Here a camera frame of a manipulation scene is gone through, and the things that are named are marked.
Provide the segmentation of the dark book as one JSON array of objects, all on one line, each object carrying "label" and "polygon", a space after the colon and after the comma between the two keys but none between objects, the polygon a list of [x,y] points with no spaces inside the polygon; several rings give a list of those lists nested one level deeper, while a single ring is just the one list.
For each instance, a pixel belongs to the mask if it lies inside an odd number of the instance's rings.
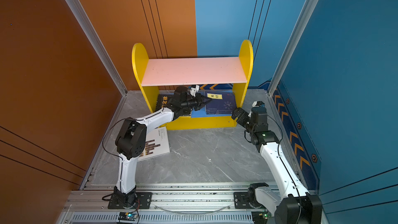
[{"label": "dark book", "polygon": [[157,102],[155,106],[155,111],[160,110],[163,107],[166,107],[169,101],[173,98],[172,94],[159,94],[157,97]]}]

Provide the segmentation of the white brown patterned booklet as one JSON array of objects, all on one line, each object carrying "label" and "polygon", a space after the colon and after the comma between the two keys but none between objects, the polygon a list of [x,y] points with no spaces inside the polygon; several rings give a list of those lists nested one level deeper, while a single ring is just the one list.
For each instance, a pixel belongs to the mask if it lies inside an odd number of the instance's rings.
[{"label": "white brown patterned booklet", "polygon": [[170,153],[170,143],[166,127],[154,129],[146,137],[145,148],[139,161],[159,157]]}]

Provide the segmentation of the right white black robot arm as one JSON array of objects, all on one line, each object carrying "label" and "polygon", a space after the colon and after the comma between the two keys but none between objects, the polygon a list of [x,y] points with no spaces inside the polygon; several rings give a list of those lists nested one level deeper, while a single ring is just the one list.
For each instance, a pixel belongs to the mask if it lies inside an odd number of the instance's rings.
[{"label": "right white black robot arm", "polygon": [[249,133],[250,142],[265,160],[275,179],[279,193],[266,183],[254,183],[248,188],[249,204],[264,207],[277,224],[319,224],[322,220],[322,203],[317,195],[300,182],[287,161],[281,141],[268,128],[268,114],[263,106],[254,106],[251,112],[237,108],[232,119]]}]

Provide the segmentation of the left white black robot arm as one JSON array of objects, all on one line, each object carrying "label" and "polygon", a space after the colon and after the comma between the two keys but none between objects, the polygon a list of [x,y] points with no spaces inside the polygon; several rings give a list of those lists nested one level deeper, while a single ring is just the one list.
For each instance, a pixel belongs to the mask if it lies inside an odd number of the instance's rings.
[{"label": "left white black robot arm", "polygon": [[179,86],[173,97],[160,110],[138,119],[124,119],[115,140],[119,163],[119,175],[112,196],[123,207],[131,208],[136,202],[136,168],[140,154],[146,146],[146,136],[154,129],[177,120],[186,112],[199,111],[212,99],[195,89]]}]

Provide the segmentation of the navy book bottom yellow label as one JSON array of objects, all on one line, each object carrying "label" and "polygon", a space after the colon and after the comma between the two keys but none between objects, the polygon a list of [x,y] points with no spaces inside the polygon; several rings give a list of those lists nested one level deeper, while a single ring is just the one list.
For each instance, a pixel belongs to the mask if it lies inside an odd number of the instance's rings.
[{"label": "navy book bottom yellow label", "polygon": [[230,91],[206,91],[205,96],[212,100],[206,104],[208,115],[231,115],[237,108],[235,95]]}]

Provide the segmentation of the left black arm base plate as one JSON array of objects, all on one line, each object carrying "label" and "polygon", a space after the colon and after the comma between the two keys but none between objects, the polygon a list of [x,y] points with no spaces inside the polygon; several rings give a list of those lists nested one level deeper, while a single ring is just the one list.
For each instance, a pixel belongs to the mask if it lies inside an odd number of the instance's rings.
[{"label": "left black arm base plate", "polygon": [[110,195],[108,209],[150,209],[152,192],[114,192]]}]

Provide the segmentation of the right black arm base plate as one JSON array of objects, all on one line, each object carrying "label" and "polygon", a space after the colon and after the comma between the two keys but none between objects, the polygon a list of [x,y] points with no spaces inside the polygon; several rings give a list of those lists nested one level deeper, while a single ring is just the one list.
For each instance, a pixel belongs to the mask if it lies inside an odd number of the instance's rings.
[{"label": "right black arm base plate", "polygon": [[252,192],[234,192],[234,207],[236,209],[259,209],[265,208],[263,204],[256,199]]}]

